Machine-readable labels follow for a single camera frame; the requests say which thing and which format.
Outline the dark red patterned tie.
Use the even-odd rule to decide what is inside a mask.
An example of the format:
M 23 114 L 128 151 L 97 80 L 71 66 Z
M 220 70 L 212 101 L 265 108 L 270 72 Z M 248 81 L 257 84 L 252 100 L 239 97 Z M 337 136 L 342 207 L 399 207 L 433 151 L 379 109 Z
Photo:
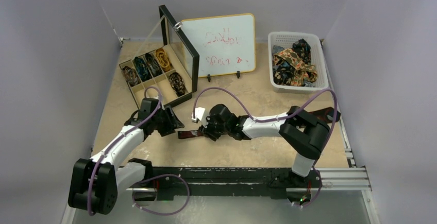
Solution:
M 336 123 L 341 118 L 341 112 L 337 110 L 336 118 L 334 119 L 334 108 L 333 107 L 326 107 L 323 109 L 315 110 L 315 111 L 309 111 L 309 114 L 315 116 L 317 119 L 321 120 L 322 122 L 326 124 L 332 124 Z M 186 131 L 178 131 L 178 138 L 179 139 L 190 139 L 195 137 L 208 137 L 212 139 L 212 135 L 218 135 L 217 139 L 221 135 L 228 135 L 229 133 L 224 129 L 217 128 L 216 130 L 212 130 L 212 125 L 208 126 L 206 128 L 205 126 L 200 126 L 197 130 L 186 130 Z

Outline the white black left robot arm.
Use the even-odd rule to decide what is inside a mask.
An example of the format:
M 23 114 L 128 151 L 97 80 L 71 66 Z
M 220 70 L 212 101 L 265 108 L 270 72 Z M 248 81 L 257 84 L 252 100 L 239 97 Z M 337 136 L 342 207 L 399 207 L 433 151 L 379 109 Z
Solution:
M 109 214 L 119 193 L 137 183 L 148 187 L 153 183 L 152 163 L 127 156 L 151 134 L 161 137 L 175 133 L 184 124 L 172 107 L 157 98 L 143 98 L 140 108 L 132 113 L 118 135 L 100 152 L 89 159 L 78 159 L 74 166 L 68 196 L 71 208 L 95 214 Z

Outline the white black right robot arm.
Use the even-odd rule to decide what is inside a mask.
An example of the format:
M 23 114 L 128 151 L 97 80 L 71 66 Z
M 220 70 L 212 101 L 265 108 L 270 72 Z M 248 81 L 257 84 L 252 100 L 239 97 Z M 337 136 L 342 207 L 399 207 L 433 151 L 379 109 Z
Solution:
M 320 158 L 329 140 L 331 129 L 313 114 L 292 106 L 289 112 L 273 116 L 236 116 L 224 104 L 218 104 L 207 111 L 195 108 L 192 121 L 200 123 L 200 132 L 217 141 L 228 135 L 237 141 L 259 137 L 281 137 L 296 152 L 289 179 L 295 186 L 309 181 L 310 170 Z

